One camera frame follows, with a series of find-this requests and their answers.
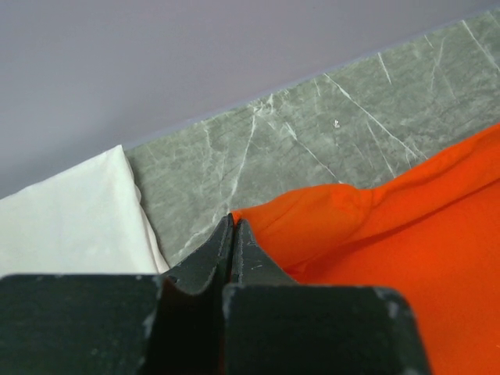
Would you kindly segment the orange t-shirt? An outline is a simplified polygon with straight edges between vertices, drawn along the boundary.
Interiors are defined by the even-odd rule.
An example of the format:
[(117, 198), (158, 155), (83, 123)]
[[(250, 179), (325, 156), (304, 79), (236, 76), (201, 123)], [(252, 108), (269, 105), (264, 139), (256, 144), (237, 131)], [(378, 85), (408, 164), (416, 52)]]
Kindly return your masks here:
[(498, 126), (379, 187), (305, 187), (233, 215), (303, 284), (400, 291), (434, 373), (498, 373)]

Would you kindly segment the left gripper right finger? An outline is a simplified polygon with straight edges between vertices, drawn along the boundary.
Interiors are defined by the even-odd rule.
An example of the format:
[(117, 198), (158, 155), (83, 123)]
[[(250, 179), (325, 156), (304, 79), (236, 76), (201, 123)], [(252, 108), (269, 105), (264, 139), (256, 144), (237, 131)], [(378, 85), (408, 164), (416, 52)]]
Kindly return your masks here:
[(396, 290), (301, 285), (236, 227), (223, 288), (226, 374), (429, 374), (415, 314)]

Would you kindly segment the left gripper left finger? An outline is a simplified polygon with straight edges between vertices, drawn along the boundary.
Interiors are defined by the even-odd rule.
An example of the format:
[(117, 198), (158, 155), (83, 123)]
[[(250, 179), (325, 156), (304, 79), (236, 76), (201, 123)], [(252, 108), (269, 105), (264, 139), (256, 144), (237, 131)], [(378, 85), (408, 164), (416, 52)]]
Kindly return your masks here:
[(4, 374), (214, 374), (234, 220), (160, 275), (1, 280)]

